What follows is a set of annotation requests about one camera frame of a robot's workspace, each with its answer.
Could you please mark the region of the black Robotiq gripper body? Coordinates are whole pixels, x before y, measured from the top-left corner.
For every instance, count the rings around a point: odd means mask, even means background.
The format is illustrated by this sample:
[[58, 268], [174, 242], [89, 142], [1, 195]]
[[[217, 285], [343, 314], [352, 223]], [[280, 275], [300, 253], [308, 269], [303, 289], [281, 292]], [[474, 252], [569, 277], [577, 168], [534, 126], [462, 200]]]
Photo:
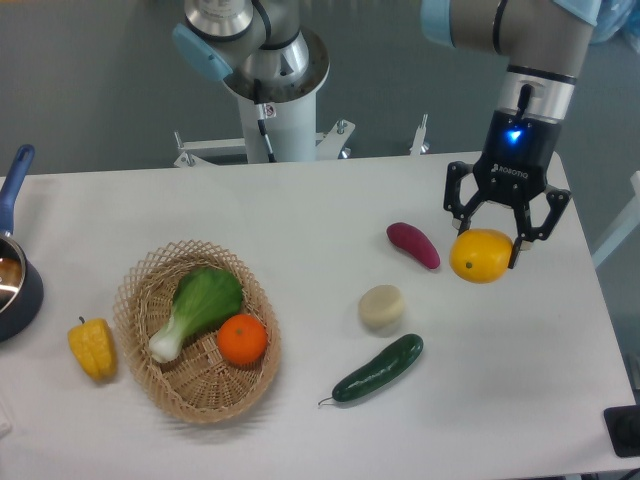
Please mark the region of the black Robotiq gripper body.
[[547, 187], [560, 125], [496, 110], [473, 175], [480, 197], [520, 206]]

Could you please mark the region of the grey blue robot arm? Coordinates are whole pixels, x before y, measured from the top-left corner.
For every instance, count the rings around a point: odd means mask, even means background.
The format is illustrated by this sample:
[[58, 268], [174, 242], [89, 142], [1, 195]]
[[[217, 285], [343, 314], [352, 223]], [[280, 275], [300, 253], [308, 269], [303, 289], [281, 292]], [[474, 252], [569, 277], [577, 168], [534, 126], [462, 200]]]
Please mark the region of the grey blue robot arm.
[[[506, 56], [480, 158], [448, 166], [444, 208], [466, 232], [486, 202], [514, 214], [511, 252], [546, 240], [570, 195], [547, 170], [596, 24], [596, 1], [425, 1], [425, 37]], [[315, 161], [316, 94], [329, 72], [322, 40], [295, 1], [188, 1], [172, 32], [182, 58], [236, 97], [252, 163]]]

